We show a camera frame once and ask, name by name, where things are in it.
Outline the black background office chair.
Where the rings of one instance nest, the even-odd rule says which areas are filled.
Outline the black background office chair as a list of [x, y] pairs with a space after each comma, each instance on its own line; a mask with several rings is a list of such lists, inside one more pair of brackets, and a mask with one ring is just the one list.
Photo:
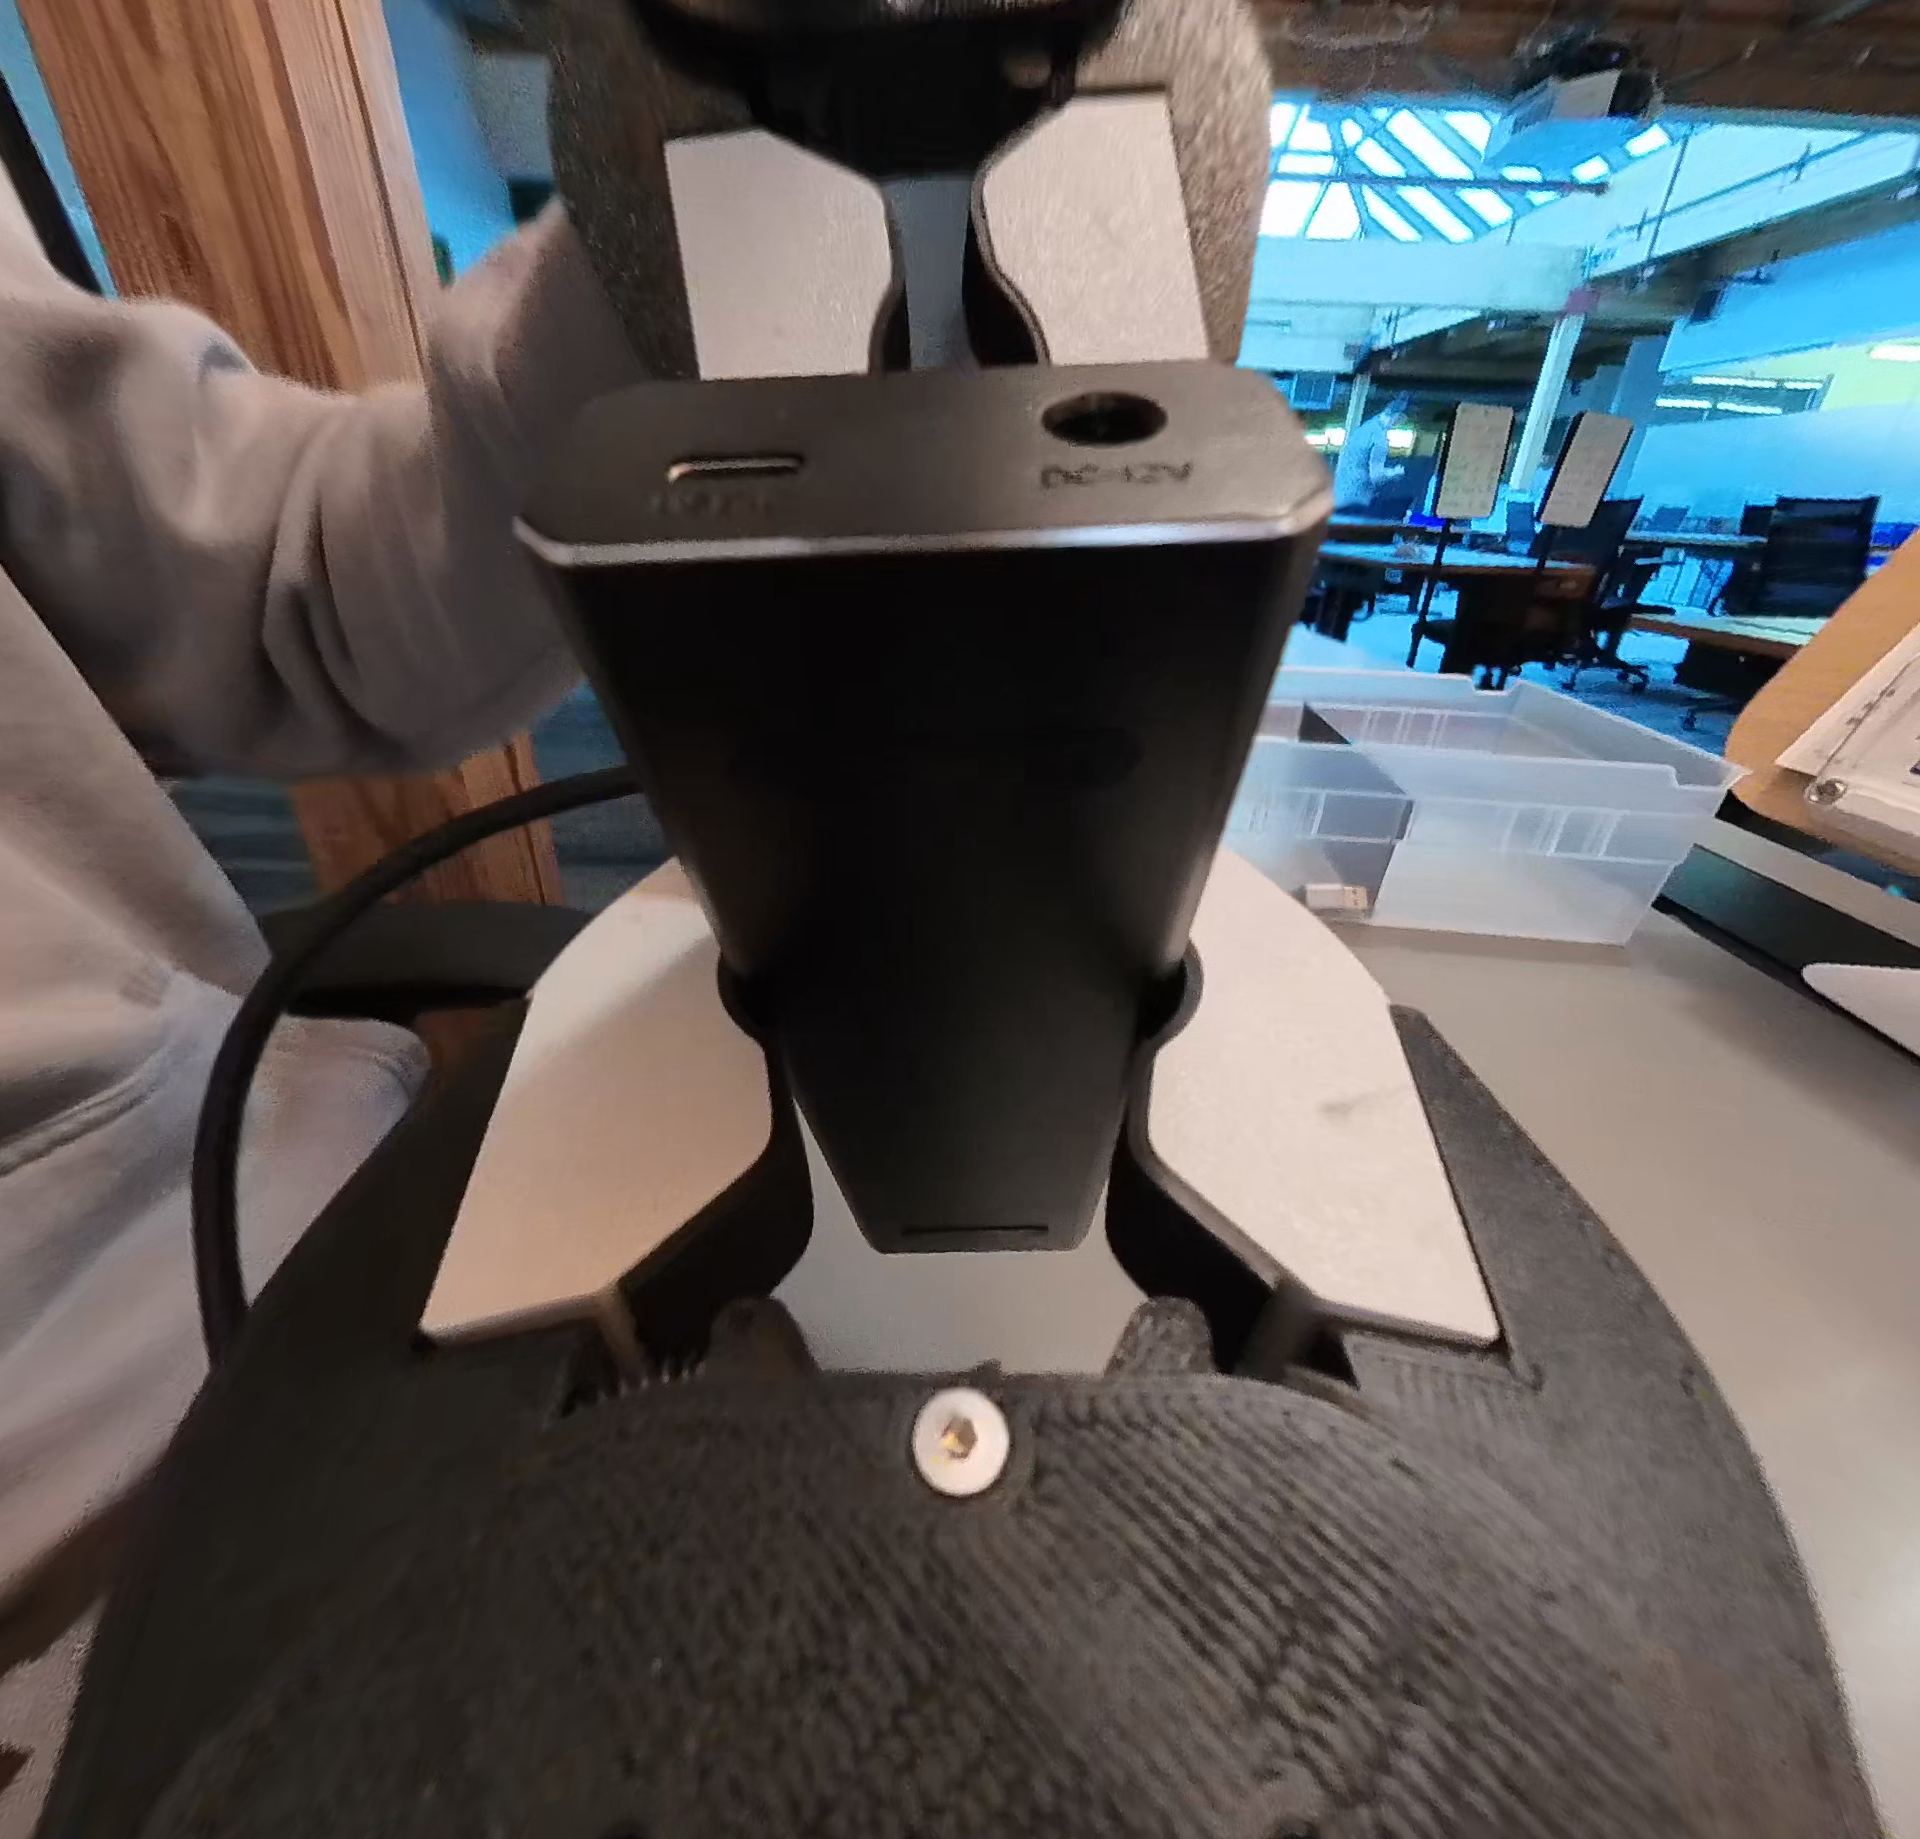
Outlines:
[[1879, 497], [1780, 497], [1764, 541], [1737, 555], [1715, 609], [1727, 617], [1823, 620], [1867, 579]]
[[1566, 530], [1561, 541], [1557, 553], [1588, 569], [1585, 587], [1556, 659], [1562, 692], [1578, 692], [1580, 676], [1585, 672], [1621, 670], [1621, 640], [1651, 577], [1648, 567], [1627, 551], [1642, 506], [1639, 497], [1607, 499], [1585, 527]]

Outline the clear plastic bin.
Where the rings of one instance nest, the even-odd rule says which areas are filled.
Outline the clear plastic bin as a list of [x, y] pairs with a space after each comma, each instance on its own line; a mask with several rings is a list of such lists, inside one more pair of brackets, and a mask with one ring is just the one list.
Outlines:
[[1302, 885], [1326, 881], [1307, 836], [1307, 706], [1413, 798], [1372, 913], [1325, 916], [1391, 931], [1624, 944], [1742, 779], [1709, 751], [1529, 681], [1282, 670], [1224, 844], [1301, 904]]

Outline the person's grey hoodie torso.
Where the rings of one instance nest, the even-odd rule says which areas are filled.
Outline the person's grey hoodie torso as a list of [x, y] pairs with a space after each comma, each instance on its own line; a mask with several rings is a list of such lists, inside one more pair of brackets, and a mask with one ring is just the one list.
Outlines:
[[512, 726], [421, 594], [189, 551], [4, 590], [4, 1613], [112, 1537], [206, 1359], [189, 1158], [267, 951], [155, 761], [443, 765]]

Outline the pale standing board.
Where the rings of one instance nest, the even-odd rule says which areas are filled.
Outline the pale standing board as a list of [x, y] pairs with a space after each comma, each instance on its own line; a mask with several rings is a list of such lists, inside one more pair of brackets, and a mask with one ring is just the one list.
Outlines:
[[1423, 643], [1427, 611], [1451, 553], [1456, 527], [1492, 514], [1516, 431], [1516, 410], [1492, 403], [1459, 403], [1436, 468], [1431, 516], [1437, 539], [1415, 602], [1415, 625], [1405, 665], [1413, 670]]
[[1537, 511], [1540, 530], [1584, 530], [1607, 497], [1636, 435], [1630, 419], [1578, 412]]

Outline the white printed packet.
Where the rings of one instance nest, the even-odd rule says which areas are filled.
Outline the white printed packet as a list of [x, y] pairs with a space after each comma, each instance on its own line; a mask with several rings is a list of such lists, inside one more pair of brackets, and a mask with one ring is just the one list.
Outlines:
[[1804, 785], [1842, 768], [1917, 775], [1917, 652], [1889, 652], [1786, 749], [1775, 765]]

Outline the grey desk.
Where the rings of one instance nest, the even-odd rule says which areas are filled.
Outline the grey desk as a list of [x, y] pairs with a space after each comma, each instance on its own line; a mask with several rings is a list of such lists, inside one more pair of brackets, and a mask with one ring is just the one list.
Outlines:
[[1238, 1036], [1322, 1066], [1421, 1011], [1597, 1211], [1729, 1405], [1797, 1543], [1888, 1836], [1915, 1836], [1915, 1061], [1667, 913], [1621, 945], [1288, 910]]

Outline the person's left forearm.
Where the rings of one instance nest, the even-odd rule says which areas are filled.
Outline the person's left forearm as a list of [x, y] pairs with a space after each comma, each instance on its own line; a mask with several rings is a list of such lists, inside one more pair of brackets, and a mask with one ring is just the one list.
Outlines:
[[436, 296], [417, 380], [362, 392], [85, 293], [22, 228], [3, 293], [6, 745], [428, 771], [581, 681], [516, 521], [559, 428], [638, 365], [562, 209]]

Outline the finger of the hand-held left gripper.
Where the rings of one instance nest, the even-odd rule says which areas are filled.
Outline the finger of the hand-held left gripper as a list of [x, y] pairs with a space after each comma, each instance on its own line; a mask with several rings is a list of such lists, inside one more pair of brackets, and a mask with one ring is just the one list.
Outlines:
[[762, 128], [664, 147], [696, 376], [866, 376], [903, 276], [884, 195]]
[[1076, 97], [1032, 121], [977, 171], [973, 234], [1040, 362], [1208, 358], [1163, 93]]

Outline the grey bin divider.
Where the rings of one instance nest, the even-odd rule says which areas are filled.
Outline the grey bin divider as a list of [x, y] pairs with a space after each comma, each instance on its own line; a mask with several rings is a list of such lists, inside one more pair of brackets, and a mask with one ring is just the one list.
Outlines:
[[1326, 883], [1377, 895], [1413, 819], [1409, 793], [1311, 706], [1302, 710], [1298, 741], [1318, 752], [1307, 836], [1322, 855]]

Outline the black rectangular hub device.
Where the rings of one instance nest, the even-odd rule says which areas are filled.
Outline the black rectangular hub device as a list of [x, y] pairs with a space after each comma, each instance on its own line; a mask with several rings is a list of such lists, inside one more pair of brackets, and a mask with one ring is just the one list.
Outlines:
[[1328, 501], [1213, 361], [564, 428], [521, 539], [876, 1249], [1089, 1230]]

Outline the hanging ceiling unit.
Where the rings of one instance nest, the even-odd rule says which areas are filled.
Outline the hanging ceiling unit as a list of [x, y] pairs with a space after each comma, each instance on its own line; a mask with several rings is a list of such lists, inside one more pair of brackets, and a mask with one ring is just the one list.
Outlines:
[[1570, 179], [1578, 164], [1652, 122], [1660, 106], [1658, 77], [1639, 65], [1549, 75], [1502, 103], [1484, 143], [1484, 166], [1489, 171]]

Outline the background wooden work table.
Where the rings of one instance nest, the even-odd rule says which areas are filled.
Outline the background wooden work table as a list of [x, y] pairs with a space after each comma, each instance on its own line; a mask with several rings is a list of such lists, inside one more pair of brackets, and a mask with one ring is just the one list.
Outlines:
[[1413, 616], [1407, 667], [1434, 643], [1443, 673], [1502, 686], [1523, 665], [1561, 656], [1595, 585], [1597, 569], [1588, 561], [1476, 551], [1447, 527], [1334, 516], [1302, 620], [1343, 641], [1366, 611], [1402, 594]]

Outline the wooden board stand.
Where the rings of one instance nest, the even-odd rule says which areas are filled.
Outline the wooden board stand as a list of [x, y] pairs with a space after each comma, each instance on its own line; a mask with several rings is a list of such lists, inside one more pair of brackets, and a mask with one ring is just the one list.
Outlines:
[[1731, 796], [1761, 819], [1759, 829], [1811, 851], [1841, 850], [1868, 858], [1900, 877], [1917, 877], [1917, 854], [1885, 850], [1826, 819], [1806, 798], [1806, 777], [1779, 770], [1779, 755], [1873, 673], [1917, 625], [1917, 536], [1832, 614], [1822, 631], [1780, 665], [1736, 719], [1724, 756], [1742, 779]]

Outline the black stand base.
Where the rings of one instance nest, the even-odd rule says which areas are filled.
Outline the black stand base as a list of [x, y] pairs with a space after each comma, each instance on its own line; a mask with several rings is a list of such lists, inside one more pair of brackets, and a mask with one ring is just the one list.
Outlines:
[[1746, 812], [1707, 823], [1655, 910], [1802, 990], [1812, 965], [1917, 966], [1913, 880]]

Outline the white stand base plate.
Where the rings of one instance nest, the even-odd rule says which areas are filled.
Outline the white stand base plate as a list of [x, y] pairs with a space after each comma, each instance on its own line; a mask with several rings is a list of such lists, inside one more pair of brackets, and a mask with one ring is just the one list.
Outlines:
[[1915, 965], [1809, 962], [1802, 983], [1846, 1016], [1920, 1055], [1920, 971]]

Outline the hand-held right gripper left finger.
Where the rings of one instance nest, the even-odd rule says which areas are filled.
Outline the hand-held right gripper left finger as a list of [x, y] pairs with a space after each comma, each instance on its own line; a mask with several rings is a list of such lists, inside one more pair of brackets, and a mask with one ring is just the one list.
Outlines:
[[421, 1332], [588, 1325], [628, 1372], [679, 1372], [725, 1309], [771, 1297], [812, 1227], [799, 1114], [666, 865], [531, 990]]

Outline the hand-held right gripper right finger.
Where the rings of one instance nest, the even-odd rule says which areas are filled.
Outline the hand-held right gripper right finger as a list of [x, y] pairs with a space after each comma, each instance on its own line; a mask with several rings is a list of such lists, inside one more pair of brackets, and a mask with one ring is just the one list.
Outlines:
[[1396, 1011], [1330, 927], [1220, 851], [1160, 1008], [1108, 1182], [1141, 1292], [1196, 1306], [1225, 1372], [1337, 1372], [1366, 1333], [1499, 1350]]

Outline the white clip rail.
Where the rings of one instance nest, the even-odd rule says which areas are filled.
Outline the white clip rail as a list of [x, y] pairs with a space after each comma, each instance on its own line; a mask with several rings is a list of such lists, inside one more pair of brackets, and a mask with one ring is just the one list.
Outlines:
[[1831, 844], [1847, 844], [1888, 867], [1917, 867], [1917, 775], [1877, 775], [1842, 768], [1811, 779], [1799, 806], [1804, 829]]

